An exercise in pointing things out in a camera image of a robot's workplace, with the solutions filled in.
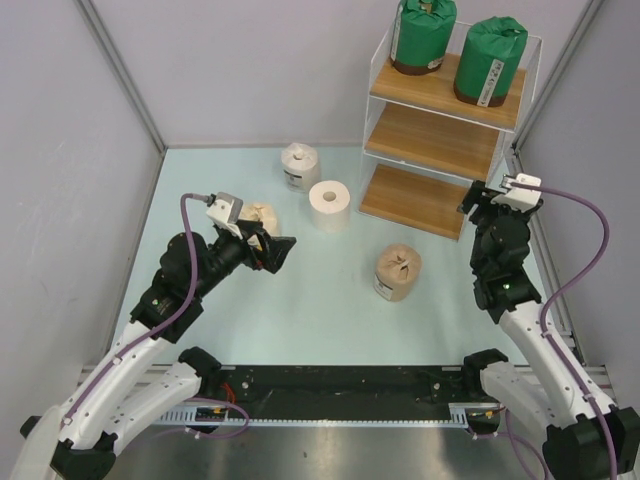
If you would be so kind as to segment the cream cartoon roll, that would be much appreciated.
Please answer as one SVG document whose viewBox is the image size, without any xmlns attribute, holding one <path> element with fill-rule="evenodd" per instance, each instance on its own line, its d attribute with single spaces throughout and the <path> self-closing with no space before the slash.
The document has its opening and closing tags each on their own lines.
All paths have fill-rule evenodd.
<svg viewBox="0 0 640 480">
<path fill-rule="evenodd" d="M 261 222 L 264 230 L 271 236 L 280 235 L 279 220 L 272 205 L 266 203 L 245 204 L 239 215 L 240 222 Z"/>
</svg>

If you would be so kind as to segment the unwrapped white paper roll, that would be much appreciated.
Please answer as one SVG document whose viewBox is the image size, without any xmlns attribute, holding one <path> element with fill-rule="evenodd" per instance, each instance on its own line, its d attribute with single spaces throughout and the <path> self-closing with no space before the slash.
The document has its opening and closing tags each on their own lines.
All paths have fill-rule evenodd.
<svg viewBox="0 0 640 480">
<path fill-rule="evenodd" d="M 343 183 L 335 180 L 318 182 L 310 189 L 308 198 L 316 228 L 325 233 L 338 233 L 348 226 L 351 195 Z"/>
</svg>

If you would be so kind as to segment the green paper roll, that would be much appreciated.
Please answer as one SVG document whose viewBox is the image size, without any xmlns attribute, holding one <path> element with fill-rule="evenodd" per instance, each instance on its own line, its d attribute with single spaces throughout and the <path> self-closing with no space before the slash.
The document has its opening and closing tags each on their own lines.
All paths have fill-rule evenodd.
<svg viewBox="0 0 640 480">
<path fill-rule="evenodd" d="M 391 65 L 410 76 L 439 70 L 456 18 L 454 1 L 400 1 L 390 49 Z"/>
</svg>

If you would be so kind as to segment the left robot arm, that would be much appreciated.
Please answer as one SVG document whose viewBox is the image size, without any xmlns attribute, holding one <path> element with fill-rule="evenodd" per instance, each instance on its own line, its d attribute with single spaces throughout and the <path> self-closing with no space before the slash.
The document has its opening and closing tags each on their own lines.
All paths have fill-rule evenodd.
<svg viewBox="0 0 640 480">
<path fill-rule="evenodd" d="M 133 439 L 166 411 L 219 392 L 221 365 L 199 347 L 183 351 L 161 379 L 143 390 L 133 387 L 202 314 L 204 296 L 240 265 L 277 273 L 296 243 L 293 237 L 270 236 L 259 222 L 239 225 L 237 234 L 218 228 L 212 244 L 190 231 L 168 242 L 151 286 L 116 344 L 67 402 L 21 427 L 25 444 L 12 478 L 102 479 Z"/>
</svg>

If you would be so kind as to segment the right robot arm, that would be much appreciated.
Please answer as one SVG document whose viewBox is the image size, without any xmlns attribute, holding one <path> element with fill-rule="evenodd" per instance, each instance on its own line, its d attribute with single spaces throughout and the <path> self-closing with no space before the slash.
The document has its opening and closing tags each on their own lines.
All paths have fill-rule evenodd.
<svg viewBox="0 0 640 480">
<path fill-rule="evenodd" d="M 633 471 L 639 415 L 621 408 L 589 376 L 549 317 L 529 279 L 529 221 L 547 193 L 537 177 L 507 176 L 498 190 L 471 184 L 458 207 L 475 226 L 470 268 L 479 309 L 515 343 L 537 381 L 531 383 L 496 349 L 464 360 L 461 388 L 473 401 L 495 399 L 540 444 L 547 476 L 615 479 Z"/>
</svg>

